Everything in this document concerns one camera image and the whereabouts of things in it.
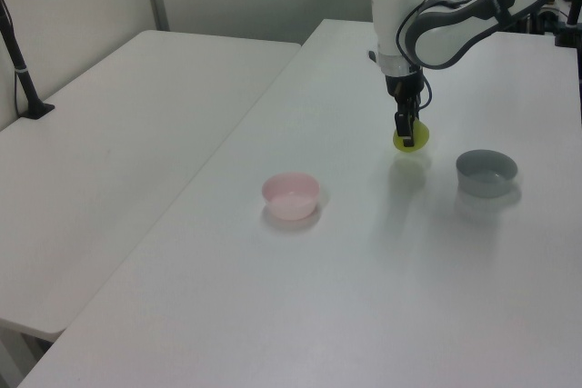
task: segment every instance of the yellow object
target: yellow object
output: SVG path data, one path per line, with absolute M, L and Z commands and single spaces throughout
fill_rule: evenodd
M 413 136 L 415 139 L 415 145 L 412 147 L 404 147 L 404 141 L 398 136 L 398 133 L 395 130 L 392 142 L 394 143 L 395 148 L 402 152 L 410 153 L 422 149 L 425 144 L 428 143 L 430 133 L 428 132 L 428 128 L 418 119 L 415 120 L 413 125 Z

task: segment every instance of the black stand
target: black stand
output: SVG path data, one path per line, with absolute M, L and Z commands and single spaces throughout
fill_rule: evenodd
M 580 40 L 580 32 L 577 29 L 578 19 L 582 9 L 582 0 L 572 0 L 570 14 L 567 17 L 566 29 L 556 37 L 556 46 L 577 48 Z
M 12 64 L 15 66 L 15 72 L 20 79 L 20 84 L 23 90 L 25 90 L 26 100 L 28 101 L 28 111 L 21 114 L 22 117 L 32 118 L 33 120 L 38 120 L 43 115 L 51 112 L 55 109 L 52 104 L 45 104 L 42 100 L 38 98 L 36 93 L 33 80 L 28 73 L 28 68 L 25 64 L 25 59 L 22 57 L 20 52 L 20 47 L 16 42 L 15 32 L 8 19 L 8 14 L 6 10 L 0 5 L 0 33 L 4 38 L 6 48 L 12 59 Z

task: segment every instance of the table surface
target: table surface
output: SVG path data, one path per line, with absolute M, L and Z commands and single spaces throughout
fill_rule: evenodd
M 426 72 L 432 138 L 403 154 L 375 45 L 324 21 L 22 388 L 578 388 L 576 52 L 498 34 Z M 519 191 L 457 191 L 478 148 Z M 325 192 L 302 222 L 263 206 L 289 170 Z
M 0 134 L 0 325 L 54 340 L 299 46 L 148 31 Z

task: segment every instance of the pink bowl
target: pink bowl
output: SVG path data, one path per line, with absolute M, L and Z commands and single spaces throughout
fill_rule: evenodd
M 282 220 L 301 220 L 314 212 L 319 183 L 305 173 L 281 173 L 263 184 L 269 212 Z

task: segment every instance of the bowl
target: bowl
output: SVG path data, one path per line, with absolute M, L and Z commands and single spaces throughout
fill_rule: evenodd
M 493 150 L 471 150 L 457 158 L 459 188 L 476 197 L 494 198 L 515 186 L 517 164 Z
M 319 198 L 319 183 L 305 173 L 281 173 L 263 184 L 269 212 L 282 220 L 301 220 L 313 213 Z

